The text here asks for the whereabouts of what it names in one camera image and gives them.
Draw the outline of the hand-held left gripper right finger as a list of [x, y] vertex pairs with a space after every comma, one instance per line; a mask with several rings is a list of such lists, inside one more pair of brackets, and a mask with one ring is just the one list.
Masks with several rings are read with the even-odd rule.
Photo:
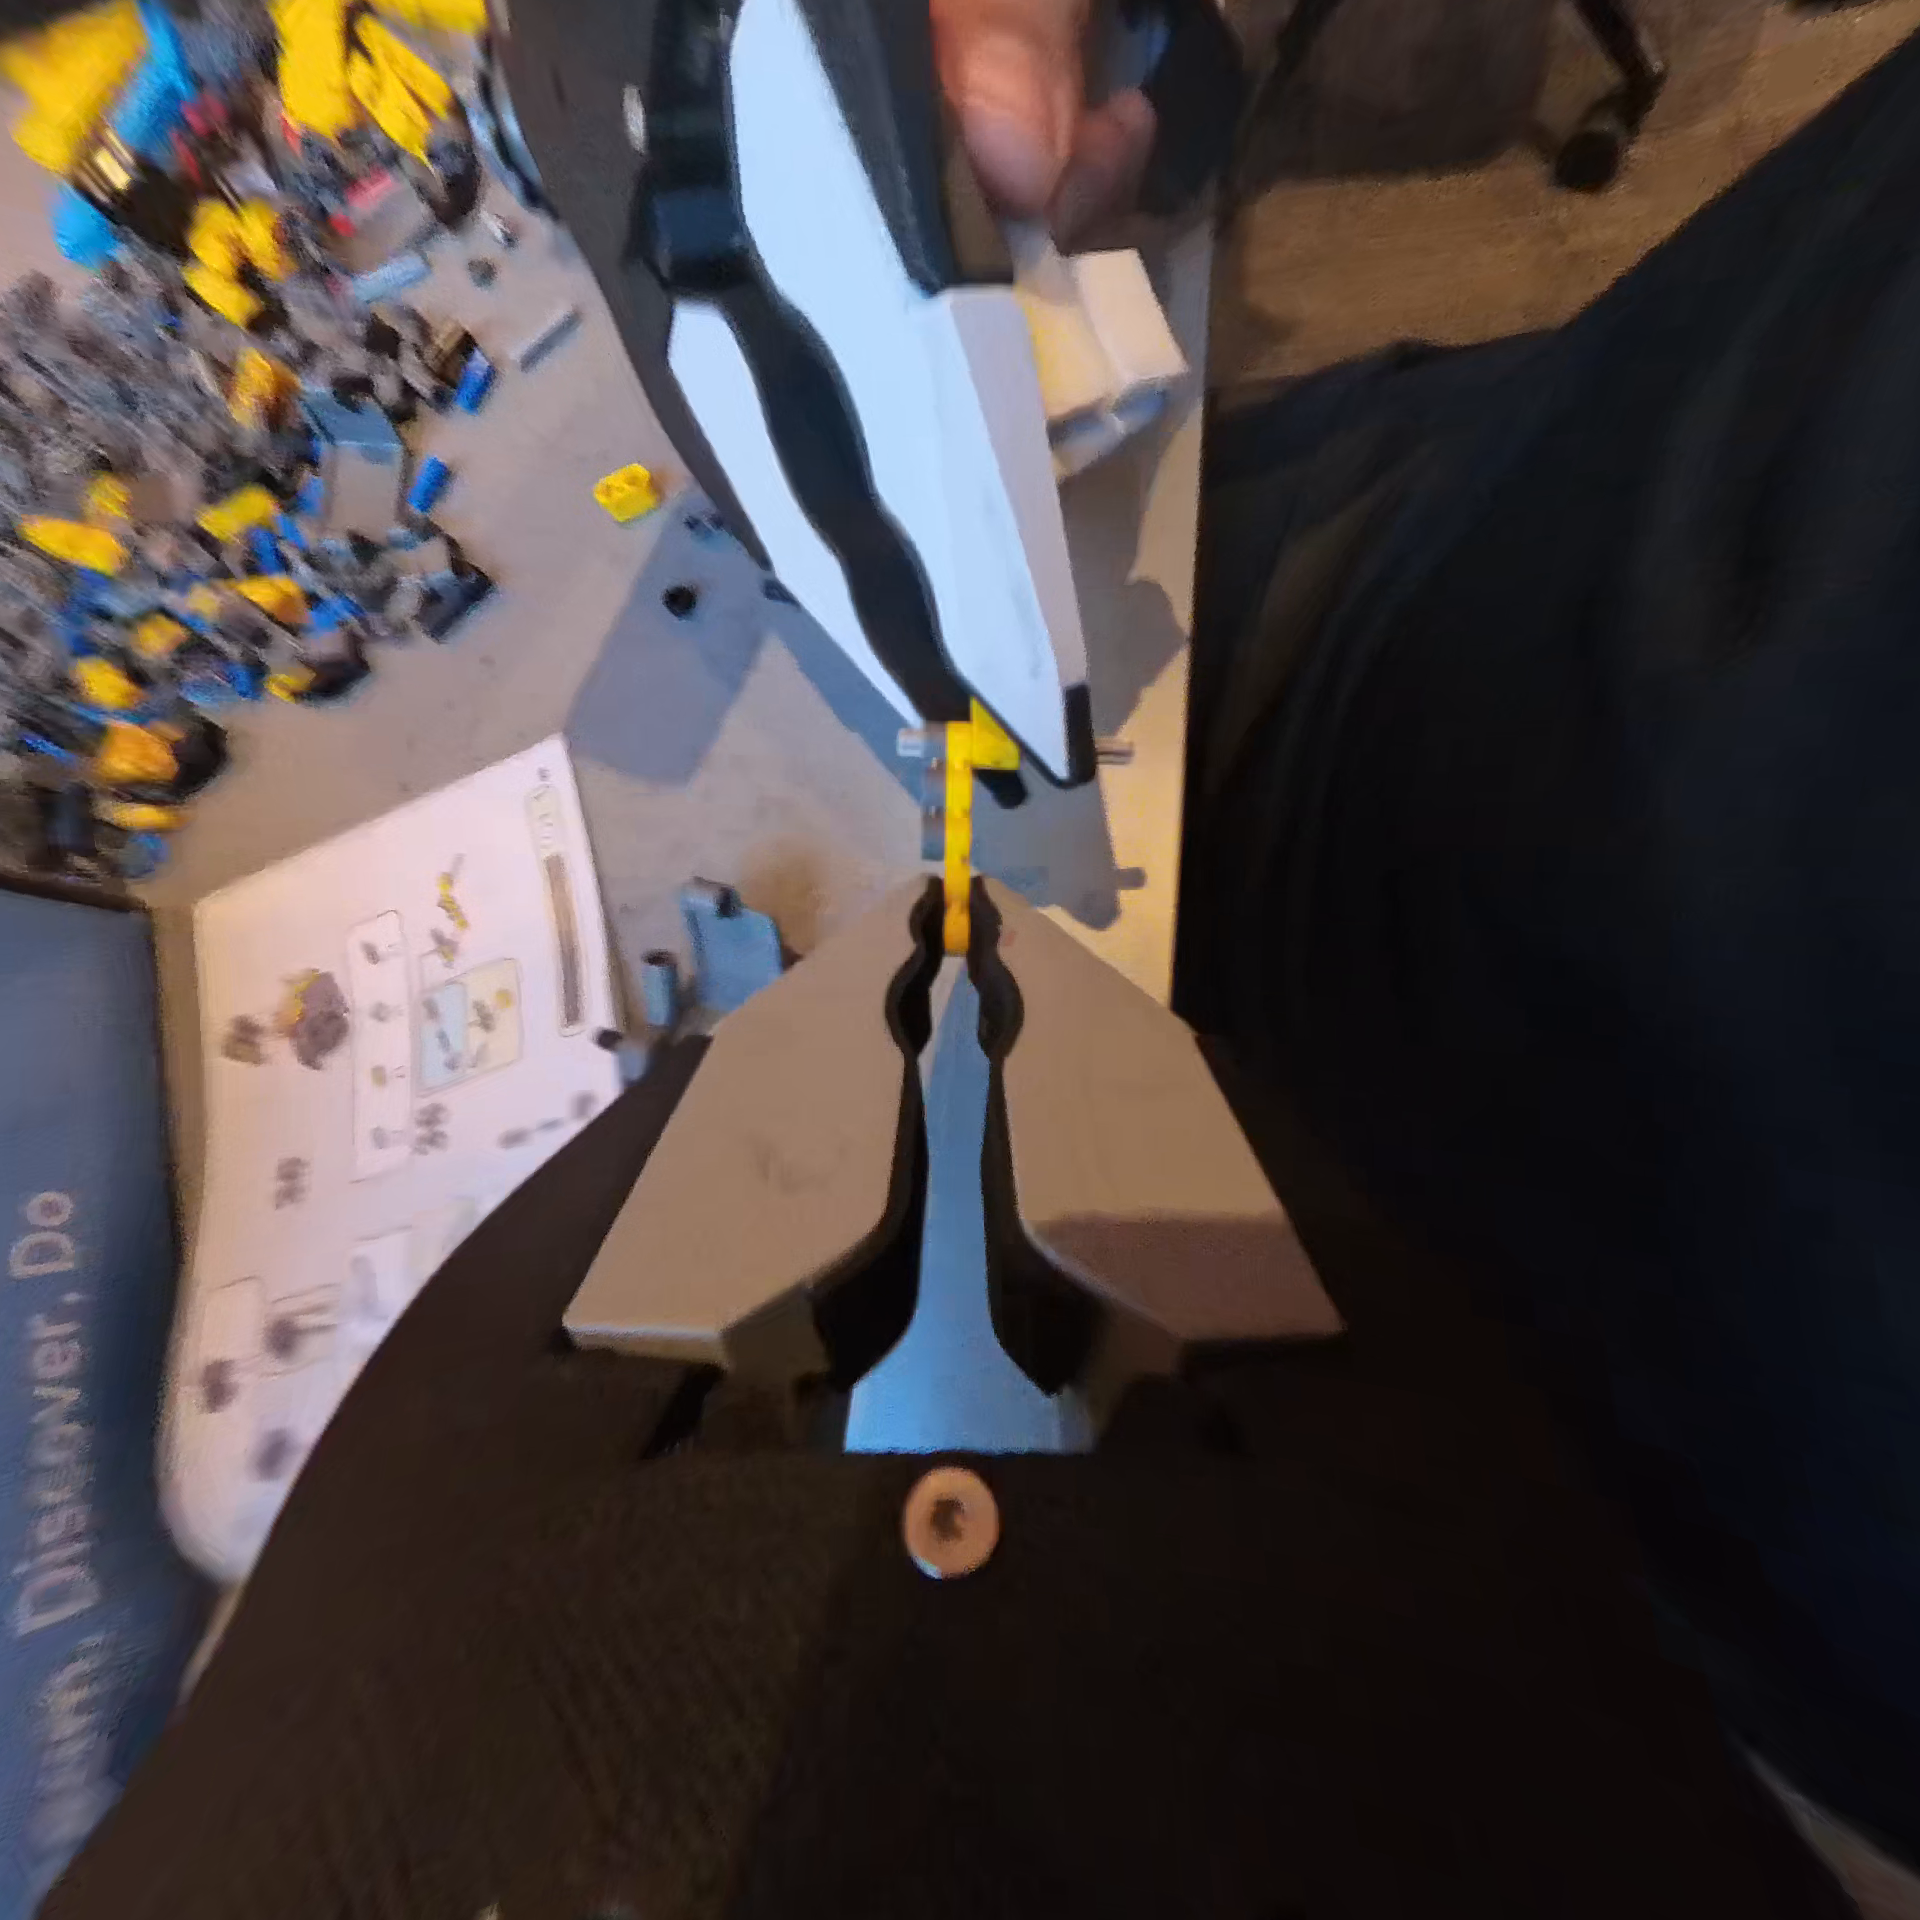
[[1117, 1401], [1342, 1339], [1192, 1029], [1001, 883], [969, 904], [987, 1310], [1019, 1374]]

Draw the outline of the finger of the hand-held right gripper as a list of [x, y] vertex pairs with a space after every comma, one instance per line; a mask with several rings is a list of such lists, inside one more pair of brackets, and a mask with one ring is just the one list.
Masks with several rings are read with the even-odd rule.
[[762, 292], [675, 301], [666, 367], [708, 448], [714, 504], [762, 571], [903, 724], [962, 721], [931, 590], [808, 324]]
[[736, 9], [747, 285], [824, 373], [829, 452], [774, 445], [829, 554], [851, 653], [916, 724], [979, 703], [1055, 789], [1094, 774], [1088, 651], [1036, 352], [996, 222], [947, 142], [926, 5]]

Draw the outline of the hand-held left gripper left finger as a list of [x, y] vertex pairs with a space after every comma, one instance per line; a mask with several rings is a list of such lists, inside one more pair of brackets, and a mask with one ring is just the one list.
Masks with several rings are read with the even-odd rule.
[[934, 881], [712, 1031], [563, 1312], [581, 1350], [851, 1388], [917, 1302]]

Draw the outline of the yellow five-hole beam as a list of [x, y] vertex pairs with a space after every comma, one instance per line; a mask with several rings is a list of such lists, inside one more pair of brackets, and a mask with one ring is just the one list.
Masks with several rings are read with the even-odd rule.
[[972, 947], [974, 813], [977, 781], [954, 757], [952, 737], [924, 761], [922, 858], [937, 871], [942, 952], [966, 957]]

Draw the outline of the person's right hand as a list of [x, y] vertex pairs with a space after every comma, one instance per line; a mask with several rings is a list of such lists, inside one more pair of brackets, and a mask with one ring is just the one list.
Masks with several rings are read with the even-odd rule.
[[1140, 89], [1088, 94], [1088, 2], [931, 2], [936, 77], [996, 211], [1061, 247], [1097, 242], [1140, 206], [1158, 115]]

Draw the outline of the grey and yellow brick subassembly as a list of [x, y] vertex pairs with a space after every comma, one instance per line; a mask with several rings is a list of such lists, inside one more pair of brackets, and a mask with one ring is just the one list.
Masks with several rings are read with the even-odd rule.
[[727, 883], [688, 878], [681, 945], [648, 948], [635, 968], [637, 1020], [654, 1043], [706, 1034], [786, 973], [777, 925]]

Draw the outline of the white instruction booklet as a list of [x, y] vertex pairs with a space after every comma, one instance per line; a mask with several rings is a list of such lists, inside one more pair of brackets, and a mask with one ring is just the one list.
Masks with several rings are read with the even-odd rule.
[[246, 1583], [423, 1284], [621, 1091], [621, 988], [556, 733], [203, 899], [199, 1199], [161, 1518]]

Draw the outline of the pile of small building bricks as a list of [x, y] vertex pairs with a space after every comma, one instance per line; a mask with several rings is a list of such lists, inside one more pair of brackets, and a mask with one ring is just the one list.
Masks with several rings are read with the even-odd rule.
[[334, 708], [491, 601], [419, 433], [496, 368], [404, 301], [421, 277], [338, 277], [253, 198], [4, 290], [4, 878], [145, 883], [228, 708]]

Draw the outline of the grey-blue cardboard box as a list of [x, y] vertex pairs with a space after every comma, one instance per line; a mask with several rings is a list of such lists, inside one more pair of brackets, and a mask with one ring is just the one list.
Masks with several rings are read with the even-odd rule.
[[145, 917], [1, 899], [1, 1914], [34, 1916], [179, 1696], [209, 1587], [161, 1518], [179, 1280]]

